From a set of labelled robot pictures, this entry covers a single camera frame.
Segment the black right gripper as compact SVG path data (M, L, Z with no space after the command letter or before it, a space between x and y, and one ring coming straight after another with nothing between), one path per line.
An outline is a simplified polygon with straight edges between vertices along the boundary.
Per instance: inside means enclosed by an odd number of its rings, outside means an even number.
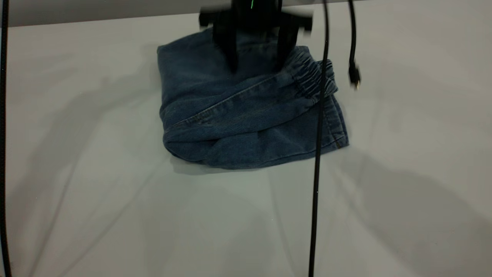
M203 7L200 10L200 26L223 24L242 29L278 30L276 70L280 71L294 49L299 27L312 29L312 16L282 11L281 0L232 0L229 6ZM214 42L225 56L229 70L237 72L236 30L214 27Z

